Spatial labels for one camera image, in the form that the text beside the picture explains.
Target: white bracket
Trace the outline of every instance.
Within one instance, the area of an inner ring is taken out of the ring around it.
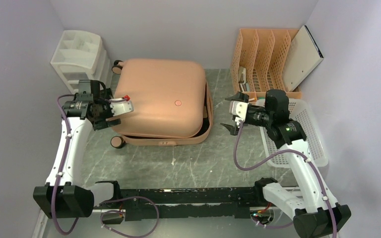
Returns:
[[[236,122],[237,126],[240,126],[240,121],[245,122],[246,113],[248,112],[248,105],[249,103],[238,101],[232,101],[230,103],[229,113],[236,116],[234,121]]]
[[[110,108],[112,109],[112,113],[114,117],[125,114],[125,113],[133,112],[134,110],[131,100],[122,101],[118,103],[110,102]]]

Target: white drawer organizer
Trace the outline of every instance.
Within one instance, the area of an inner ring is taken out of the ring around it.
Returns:
[[[78,92],[81,79],[93,79],[108,87],[112,80],[111,61],[101,37],[86,31],[64,31],[50,64],[71,93]]]
[[[264,106],[265,99],[260,99],[256,102],[257,106]],[[290,111],[290,118],[296,120],[302,125],[303,130],[306,133],[309,151],[314,159],[316,166],[324,167],[328,164],[328,156],[323,148],[323,139],[319,132],[319,127],[316,122],[316,119],[313,115],[312,110],[309,105],[301,99],[289,99],[288,110]],[[277,152],[274,142],[269,139],[266,134],[266,129],[264,127],[259,127],[260,133],[262,136],[263,147],[265,148],[265,155],[269,155]],[[270,159],[268,165],[277,167],[277,168],[290,168],[287,160],[284,156],[277,155],[274,158]]]

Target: wire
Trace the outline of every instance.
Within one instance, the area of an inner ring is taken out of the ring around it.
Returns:
[[[271,205],[272,205],[272,203],[268,203],[268,205],[266,206],[266,208],[263,209],[263,210],[259,210],[258,213],[264,213],[264,212],[266,212],[266,211],[271,207]]]
[[[239,140],[240,140],[240,137],[242,136],[242,131],[243,131],[243,121],[240,120],[239,122],[240,122],[240,128],[239,128],[239,132],[237,134],[236,142],[234,144],[233,160],[234,160],[234,164],[236,165],[236,167],[239,168],[240,170],[250,171],[250,170],[256,169],[257,167],[265,164],[268,160],[274,158],[277,155],[284,154],[284,153],[294,153],[294,154],[297,154],[297,155],[301,156],[303,158],[303,160],[307,160],[308,159],[307,156],[305,154],[301,153],[300,151],[287,149],[287,150],[280,150],[280,151],[277,151],[277,152],[273,153],[272,155],[268,156],[266,159],[264,159],[261,162],[255,164],[254,166],[251,166],[249,168],[243,168],[237,162],[237,146],[239,145]],[[326,197],[325,186],[323,185],[323,182],[322,182],[322,179],[320,177],[319,171],[316,169],[315,165],[311,161],[309,161],[307,163],[310,165],[310,167],[312,168],[313,172],[316,175],[316,178],[318,180],[320,189],[322,191],[322,195],[324,197]],[[337,230],[336,230],[335,214],[334,214],[334,211],[332,209],[332,206],[331,206],[331,203],[329,202],[329,200],[326,200],[325,203],[326,203],[326,206],[328,207],[329,214],[331,215],[332,238],[336,238]],[[283,226],[277,226],[277,227],[266,226],[265,228],[267,228],[267,229],[281,229],[281,228],[289,227],[292,224],[293,224],[293,222],[290,222],[290,223],[288,223],[286,225],[283,225]]]
[[[68,121],[68,118],[66,117],[66,113],[65,113],[64,109],[62,108],[61,104],[59,103],[59,99],[61,99],[63,97],[72,97],[72,96],[74,96],[74,95],[73,94],[61,95],[56,100],[58,107],[59,107],[59,110],[62,113],[62,118],[65,121],[65,125],[66,125],[66,137],[65,137],[66,141],[65,141],[65,147],[63,148],[61,163],[59,164],[58,173],[56,175],[55,184],[53,186],[52,199],[51,199],[51,214],[52,214],[52,220],[53,220],[53,223],[55,224],[56,230],[64,236],[69,235],[73,231],[76,223],[78,222],[78,218],[76,218],[75,221],[73,222],[71,228],[69,229],[69,231],[65,232],[60,227],[60,225],[58,223],[58,219],[56,218],[56,192],[58,190],[59,183],[61,182],[61,175],[59,173],[62,172],[64,169],[66,157],[67,157],[68,150],[69,150],[69,143],[70,143],[70,139],[71,139],[71,137],[68,136],[71,133],[71,125],[69,124],[69,121]]]
[[[107,212],[105,212],[105,213],[102,213],[102,214],[100,215],[100,223],[101,223],[101,227],[102,227],[102,228],[104,227],[104,228],[106,228],[106,229],[108,229],[108,230],[110,230],[110,231],[112,231],[112,232],[114,232],[114,233],[116,233],[116,234],[119,234],[119,235],[124,236],[124,237],[127,237],[127,238],[144,238],[144,237],[150,235],[151,233],[153,233],[153,231],[157,228],[158,222],[160,221],[160,212],[158,211],[158,207],[157,207],[157,205],[155,205],[155,203],[154,203],[153,201],[151,201],[150,199],[148,199],[148,198],[146,198],[146,197],[134,196],[134,197],[127,197],[127,198],[117,199],[117,200],[104,201],[104,202],[102,202],[102,203],[100,203],[100,204],[111,203],[111,202],[123,202],[123,201],[131,200],[131,199],[144,199],[144,200],[148,201],[149,203],[151,203],[151,205],[154,206],[155,211],[157,212],[157,220],[156,220],[156,222],[155,222],[155,225],[154,225],[154,227],[153,227],[147,234],[142,235],[142,236],[137,236],[137,237],[136,237],[136,236],[130,236],[130,235],[126,235],[126,234],[124,234],[124,233],[122,233],[122,232],[116,231],[115,229],[112,229],[111,227],[105,225],[105,224],[103,223],[103,217],[104,217],[104,215],[105,215],[105,214],[110,214],[110,213],[122,214],[122,212],[121,212],[121,211],[118,211],[118,210],[110,210],[110,211],[107,211]]]

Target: black mount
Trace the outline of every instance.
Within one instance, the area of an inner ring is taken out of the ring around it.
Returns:
[[[336,204],[332,209],[339,231],[351,217],[348,205]],[[318,209],[315,213],[307,213],[305,209],[296,209],[293,218],[294,228],[300,238],[319,238],[332,234],[332,222],[329,210]]]
[[[114,116],[109,102],[112,98],[112,90],[106,88],[104,83],[98,80],[80,80],[78,93],[73,101],[65,102],[63,110],[67,117],[80,117],[82,120],[87,118],[94,130],[101,130],[121,123],[120,119],[106,121]]]
[[[48,218],[52,218],[51,199],[53,186],[35,187],[33,199]],[[66,184],[56,192],[56,216],[58,218],[89,217],[93,211],[94,195],[91,191]]]

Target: gray marble floor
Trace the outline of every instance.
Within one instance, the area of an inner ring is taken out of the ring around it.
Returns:
[[[95,131],[88,139],[82,167],[84,186],[100,180],[117,180],[121,188],[187,188],[253,186],[261,177],[274,177],[283,186],[296,186],[289,169],[263,165],[244,172],[233,163],[236,137],[220,125],[230,123],[229,103],[233,95],[228,69],[207,69],[206,78],[214,101],[214,125],[208,138],[198,145],[157,147],[126,145],[115,149],[111,129]],[[119,76],[112,80],[116,88]],[[249,167],[265,158],[259,128],[247,126],[238,149],[240,165]]]

